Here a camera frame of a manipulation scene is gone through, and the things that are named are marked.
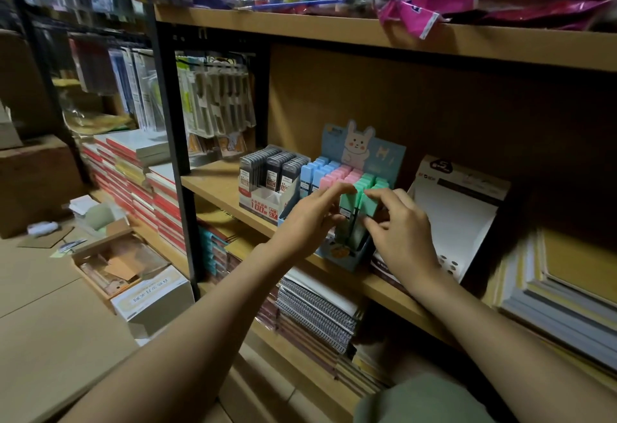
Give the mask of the person's green trouser leg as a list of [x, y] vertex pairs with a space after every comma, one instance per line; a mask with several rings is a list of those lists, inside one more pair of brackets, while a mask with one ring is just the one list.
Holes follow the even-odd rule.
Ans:
[[464, 387], [422, 373], [361, 399], [353, 423], [496, 423]]

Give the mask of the rows of black lead cases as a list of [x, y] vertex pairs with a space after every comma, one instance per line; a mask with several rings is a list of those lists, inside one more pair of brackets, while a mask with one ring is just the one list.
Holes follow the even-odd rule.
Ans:
[[283, 194], [311, 162], [307, 156], [273, 145], [243, 155], [239, 160], [239, 193], [250, 197], [254, 190], [266, 188]]

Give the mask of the small open white box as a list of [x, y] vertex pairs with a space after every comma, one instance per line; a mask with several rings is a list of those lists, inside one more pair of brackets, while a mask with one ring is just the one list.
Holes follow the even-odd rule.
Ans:
[[127, 213], [113, 201], [99, 202], [90, 195], [70, 200], [74, 226], [96, 239], [110, 237], [130, 229]]

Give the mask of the row of blue lead cases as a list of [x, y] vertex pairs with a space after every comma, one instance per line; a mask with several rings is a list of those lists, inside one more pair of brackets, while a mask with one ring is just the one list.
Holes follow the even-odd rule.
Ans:
[[302, 166], [299, 177], [299, 196], [304, 198], [320, 188], [320, 181], [341, 166], [336, 160], [320, 156]]

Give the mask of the dark magenta plastic bag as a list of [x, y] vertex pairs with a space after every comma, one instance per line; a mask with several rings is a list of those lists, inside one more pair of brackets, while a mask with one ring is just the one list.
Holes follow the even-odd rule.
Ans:
[[615, 0], [480, 0], [477, 24], [589, 31]]

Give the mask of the person's right forearm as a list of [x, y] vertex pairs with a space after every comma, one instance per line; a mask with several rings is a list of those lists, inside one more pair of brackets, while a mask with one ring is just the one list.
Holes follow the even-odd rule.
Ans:
[[402, 282], [453, 335], [520, 423], [617, 423], [617, 393], [437, 266]]

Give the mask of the white cardboard box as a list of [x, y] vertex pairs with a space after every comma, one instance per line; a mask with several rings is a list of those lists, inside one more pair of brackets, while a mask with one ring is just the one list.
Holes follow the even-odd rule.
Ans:
[[172, 265], [111, 300], [116, 315], [138, 343], [150, 341], [194, 303], [189, 279]]

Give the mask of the row of hanging stationery packets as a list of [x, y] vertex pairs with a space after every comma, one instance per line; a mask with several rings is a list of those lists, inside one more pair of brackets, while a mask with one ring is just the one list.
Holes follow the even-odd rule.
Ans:
[[74, 35], [68, 44], [81, 89], [119, 95], [123, 110], [145, 131], [166, 131], [154, 52], [140, 43]]

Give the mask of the white red display box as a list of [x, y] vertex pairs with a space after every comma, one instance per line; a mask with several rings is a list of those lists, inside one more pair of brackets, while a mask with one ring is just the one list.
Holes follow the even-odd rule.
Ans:
[[238, 188], [238, 193], [240, 207], [275, 226], [283, 223], [300, 200], [296, 182], [284, 193], [266, 187], [257, 187], [252, 192]]

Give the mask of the wooden shelf unit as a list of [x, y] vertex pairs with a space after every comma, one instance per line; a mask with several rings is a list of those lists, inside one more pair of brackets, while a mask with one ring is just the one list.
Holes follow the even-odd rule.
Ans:
[[267, 143], [315, 154], [322, 125], [355, 119], [406, 146], [398, 183], [425, 154], [512, 182], [471, 292], [526, 221], [617, 254], [617, 35], [442, 25], [418, 40], [370, 19], [155, 14], [182, 45], [266, 47]]

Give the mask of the blue rabbit display box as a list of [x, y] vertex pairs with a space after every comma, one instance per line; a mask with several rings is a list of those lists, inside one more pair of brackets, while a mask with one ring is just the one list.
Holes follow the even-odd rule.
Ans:
[[[330, 160], [340, 162], [341, 165], [385, 178], [390, 183], [390, 188], [393, 188], [404, 154], [405, 146], [376, 138], [373, 127], [360, 130], [356, 122], [350, 120], [345, 127], [325, 125], [321, 137], [321, 153], [318, 157], [325, 156]], [[299, 177], [294, 182], [297, 183], [299, 189]], [[354, 228], [358, 219], [361, 198], [362, 196], [357, 199], [356, 215], [347, 243], [342, 245], [335, 240], [335, 228], [337, 227], [335, 226], [316, 251], [320, 257], [350, 272], [356, 270], [367, 250], [373, 245], [370, 234], [361, 250], [357, 249], [354, 240]]]

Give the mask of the stack of spiral notebooks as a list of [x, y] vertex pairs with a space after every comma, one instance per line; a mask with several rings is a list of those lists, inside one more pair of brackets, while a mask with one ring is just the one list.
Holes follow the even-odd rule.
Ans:
[[340, 354], [348, 354], [368, 301], [333, 288], [292, 267], [279, 281], [276, 305], [282, 315], [303, 326]]

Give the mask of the clear paintbrush packet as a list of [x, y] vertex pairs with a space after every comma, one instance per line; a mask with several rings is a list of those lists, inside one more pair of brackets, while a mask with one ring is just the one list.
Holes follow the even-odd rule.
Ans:
[[219, 0], [236, 11], [277, 14], [332, 14], [349, 0]]

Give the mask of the row of pink lead cases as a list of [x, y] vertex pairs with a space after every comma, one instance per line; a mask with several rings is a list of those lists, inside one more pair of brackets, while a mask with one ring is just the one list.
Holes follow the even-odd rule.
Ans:
[[348, 166], [339, 166], [333, 171], [325, 174], [320, 179], [319, 190], [324, 192], [332, 187], [336, 182], [344, 182], [354, 184], [364, 175], [364, 172], [359, 169], [352, 169]]

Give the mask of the stack of teal notebooks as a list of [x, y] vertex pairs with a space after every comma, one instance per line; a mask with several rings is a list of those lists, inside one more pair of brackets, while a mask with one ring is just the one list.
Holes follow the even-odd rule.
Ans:
[[199, 236], [204, 255], [204, 265], [212, 277], [212, 282], [218, 283], [228, 275], [227, 240], [218, 237], [203, 226], [199, 226]]

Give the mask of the person's left hand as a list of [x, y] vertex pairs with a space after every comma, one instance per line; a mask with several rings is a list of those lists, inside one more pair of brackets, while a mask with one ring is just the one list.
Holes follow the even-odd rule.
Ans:
[[269, 242], [285, 263], [293, 265], [312, 255], [329, 231], [319, 228], [327, 214], [339, 213], [341, 195], [354, 193], [352, 184], [336, 182], [328, 190], [318, 190], [296, 203]]

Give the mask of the row of hanging white packets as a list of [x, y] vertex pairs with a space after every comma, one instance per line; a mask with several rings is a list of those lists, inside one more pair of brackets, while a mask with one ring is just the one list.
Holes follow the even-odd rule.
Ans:
[[175, 59], [189, 156], [246, 153], [245, 133], [257, 124], [247, 58], [177, 51]]

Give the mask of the large brown cardboard box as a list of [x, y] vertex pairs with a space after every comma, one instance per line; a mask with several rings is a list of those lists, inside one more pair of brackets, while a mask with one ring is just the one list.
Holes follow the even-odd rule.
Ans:
[[56, 136], [0, 150], [0, 239], [21, 235], [37, 222], [63, 219], [70, 200], [87, 192], [72, 150]]

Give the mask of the person's right hand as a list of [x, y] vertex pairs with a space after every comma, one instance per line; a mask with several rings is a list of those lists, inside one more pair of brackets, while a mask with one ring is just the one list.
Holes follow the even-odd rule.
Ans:
[[415, 295], [441, 270], [428, 216], [403, 189], [374, 188], [366, 193], [379, 200], [387, 212], [384, 220], [390, 220], [392, 244], [377, 252], [391, 274]]

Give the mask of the stack of yellow paper pads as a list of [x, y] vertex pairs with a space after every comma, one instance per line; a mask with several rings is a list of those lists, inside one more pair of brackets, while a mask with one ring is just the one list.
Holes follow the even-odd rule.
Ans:
[[482, 301], [617, 392], [617, 251], [534, 229], [507, 253]]

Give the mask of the open cardboard box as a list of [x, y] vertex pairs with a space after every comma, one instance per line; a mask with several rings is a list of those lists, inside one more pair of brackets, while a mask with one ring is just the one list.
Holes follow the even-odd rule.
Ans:
[[72, 264], [104, 305], [115, 314], [112, 299], [151, 279], [170, 263], [127, 228], [71, 255]]

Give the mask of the person's left forearm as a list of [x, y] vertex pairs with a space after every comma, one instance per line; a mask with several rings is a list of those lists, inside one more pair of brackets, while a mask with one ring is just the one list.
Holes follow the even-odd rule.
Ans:
[[301, 258], [270, 240], [211, 292], [120, 363], [58, 423], [199, 423], [213, 406], [254, 318]]

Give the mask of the empty white display box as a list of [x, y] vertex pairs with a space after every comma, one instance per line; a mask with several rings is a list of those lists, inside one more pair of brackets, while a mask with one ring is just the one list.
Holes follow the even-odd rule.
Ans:
[[426, 155], [407, 193], [427, 214], [441, 268], [461, 283], [512, 183]]

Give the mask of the black metal shelf post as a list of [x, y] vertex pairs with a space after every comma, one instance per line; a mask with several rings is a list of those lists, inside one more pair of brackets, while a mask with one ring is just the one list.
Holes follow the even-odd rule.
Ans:
[[196, 300], [202, 296], [199, 283], [205, 279], [203, 250], [196, 217], [196, 200], [192, 191], [182, 185], [181, 177], [189, 174], [189, 155], [186, 129], [182, 115], [180, 84], [174, 53], [174, 28], [157, 20], [155, 4], [146, 1], [144, 13], [154, 60], [156, 63], [160, 100], [165, 119], [166, 134], [178, 190], [183, 235], [186, 243], [189, 279]]

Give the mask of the dark metal rack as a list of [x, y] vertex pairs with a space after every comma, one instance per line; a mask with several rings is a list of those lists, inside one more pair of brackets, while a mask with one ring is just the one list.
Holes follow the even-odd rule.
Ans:
[[17, 18], [20, 22], [22, 33], [28, 46], [30, 47], [30, 51], [33, 56], [36, 68], [38, 70], [38, 74], [41, 78], [44, 91], [46, 92], [50, 101], [51, 113], [54, 116], [54, 126], [56, 128], [54, 134], [57, 135], [57, 137], [60, 138], [64, 143], [66, 143], [70, 148], [73, 154], [73, 159], [76, 163], [76, 167], [80, 173], [82, 183], [87, 188], [89, 188], [91, 185], [89, 173], [87, 171], [87, 168], [83, 164], [83, 161], [81, 161], [81, 157], [75, 145], [73, 136], [64, 122], [64, 113], [60, 105], [58, 92], [56, 90], [56, 87], [52, 83], [52, 77], [50, 75], [50, 70], [44, 57], [41, 43], [36, 36], [35, 27], [31, 18], [31, 12], [33, 12], [33, 10], [30, 8], [30, 6], [28, 6], [25, 0], [11, 1], [13, 3], [15, 13], [17, 14]]

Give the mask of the row of green lead cases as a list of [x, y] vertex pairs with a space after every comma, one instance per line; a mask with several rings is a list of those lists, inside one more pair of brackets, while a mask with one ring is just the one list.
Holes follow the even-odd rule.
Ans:
[[369, 173], [362, 174], [353, 185], [356, 187], [358, 193], [372, 188], [390, 188], [390, 183], [385, 178]]

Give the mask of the mint green lead refill case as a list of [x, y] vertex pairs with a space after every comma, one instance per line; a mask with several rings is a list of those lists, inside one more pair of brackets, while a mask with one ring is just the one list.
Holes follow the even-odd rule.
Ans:
[[345, 220], [335, 228], [335, 240], [339, 244], [346, 244], [351, 233], [352, 225], [356, 215], [356, 205], [358, 197], [363, 193], [363, 185], [360, 181], [353, 184], [354, 193], [345, 193], [341, 195], [339, 201], [339, 214], [345, 217]]
[[356, 223], [354, 240], [357, 244], [357, 249], [361, 250], [366, 244], [366, 240], [369, 237], [368, 230], [364, 225], [366, 218], [372, 218], [379, 206], [379, 200], [371, 198], [366, 192], [362, 194], [360, 200], [358, 219]]

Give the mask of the stack of brown notebooks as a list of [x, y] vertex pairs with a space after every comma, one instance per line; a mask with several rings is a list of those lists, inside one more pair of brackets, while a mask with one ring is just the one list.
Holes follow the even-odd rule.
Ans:
[[354, 394], [364, 397], [390, 388], [390, 385], [366, 373], [346, 354], [338, 352], [327, 341], [297, 324], [292, 318], [280, 315], [277, 318], [276, 330]]

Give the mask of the stack of red white notebooks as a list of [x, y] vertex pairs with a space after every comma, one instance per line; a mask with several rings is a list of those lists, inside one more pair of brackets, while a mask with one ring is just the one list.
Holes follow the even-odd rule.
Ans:
[[112, 131], [89, 136], [79, 147], [96, 185], [186, 255], [166, 132]]

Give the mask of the flat brown cardboard piece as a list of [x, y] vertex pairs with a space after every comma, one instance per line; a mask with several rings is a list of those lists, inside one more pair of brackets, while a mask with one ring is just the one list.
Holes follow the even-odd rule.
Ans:
[[34, 237], [33, 235], [26, 236], [23, 240], [21, 240], [17, 246], [20, 248], [40, 248], [40, 249], [50, 249], [60, 243], [67, 235], [69, 235], [74, 229], [74, 226], [67, 225], [58, 228], [54, 232], [50, 232], [45, 235], [41, 235], [39, 237]]

